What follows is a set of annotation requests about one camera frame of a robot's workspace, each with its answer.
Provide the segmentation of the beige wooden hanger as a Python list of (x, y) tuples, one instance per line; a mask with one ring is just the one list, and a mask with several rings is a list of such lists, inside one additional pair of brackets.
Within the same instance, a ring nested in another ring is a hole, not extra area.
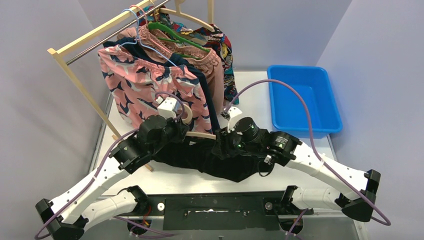
[(186, 103), (184, 103), (182, 106), (184, 113), (182, 113), (181, 120), (184, 124), (189, 125), (190, 127), (190, 131), (187, 132), (186, 136), (216, 140), (216, 136), (212, 133), (209, 112), (207, 112), (207, 115), (203, 115), (201, 111), (193, 112), (193, 110)]

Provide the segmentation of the black mesh shorts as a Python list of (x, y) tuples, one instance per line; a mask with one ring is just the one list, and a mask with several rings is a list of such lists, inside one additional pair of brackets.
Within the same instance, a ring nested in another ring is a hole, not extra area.
[(239, 183), (256, 173), (269, 173), (271, 165), (256, 156), (238, 155), (220, 159), (212, 154), (215, 141), (187, 137), (180, 143), (169, 143), (152, 159), (172, 167), (197, 170), (207, 175)]

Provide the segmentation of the light blue wire hanger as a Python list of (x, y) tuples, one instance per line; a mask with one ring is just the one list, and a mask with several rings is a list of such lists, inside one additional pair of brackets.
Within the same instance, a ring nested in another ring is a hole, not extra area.
[(159, 52), (156, 48), (153, 48), (152, 46), (146, 45), (143, 43), (143, 40), (141, 39), (140, 33), (139, 33), (139, 28), (140, 28), (140, 18), (142, 18), (141, 16), (137, 16), (137, 14), (129, 9), (126, 8), (124, 9), (121, 13), (124, 12), (130, 12), (134, 15), (135, 19), (136, 19), (136, 38), (134, 39), (134, 42), (124, 42), (123, 44), (120, 45), (120, 47), (123, 47), (125, 45), (140, 45), (141, 47), (145, 47), (147, 49), (153, 50), (154, 52), (156, 52), (157, 54), (159, 54), (161, 57), (163, 57), (165, 60), (167, 60), (169, 63), (171, 63), (173, 66), (177, 66), (173, 61), (171, 61), (168, 57), (166, 57), (164, 54), (162, 54), (161, 52)]

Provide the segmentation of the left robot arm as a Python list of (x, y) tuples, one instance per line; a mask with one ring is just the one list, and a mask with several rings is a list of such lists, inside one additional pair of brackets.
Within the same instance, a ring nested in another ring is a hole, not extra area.
[(129, 186), (117, 195), (98, 198), (113, 185), (149, 163), (166, 145), (184, 140), (189, 126), (181, 119), (152, 115), (139, 128), (116, 140), (106, 151), (99, 166), (80, 182), (52, 200), (36, 204), (47, 236), (54, 240), (78, 240), (95, 225), (122, 214), (143, 213), (148, 197), (137, 186)]

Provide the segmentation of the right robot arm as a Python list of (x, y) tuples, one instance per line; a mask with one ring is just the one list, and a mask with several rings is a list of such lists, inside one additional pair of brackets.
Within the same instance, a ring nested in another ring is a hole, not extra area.
[(234, 130), (216, 133), (212, 153), (220, 159), (255, 156), (265, 164), (298, 170), (327, 184), (327, 188), (290, 186), (281, 199), (282, 209), (295, 213), (298, 209), (331, 209), (347, 217), (369, 222), (377, 198), (381, 174), (370, 169), (356, 170), (322, 154), (286, 132), (258, 128), (251, 117), (244, 117)]

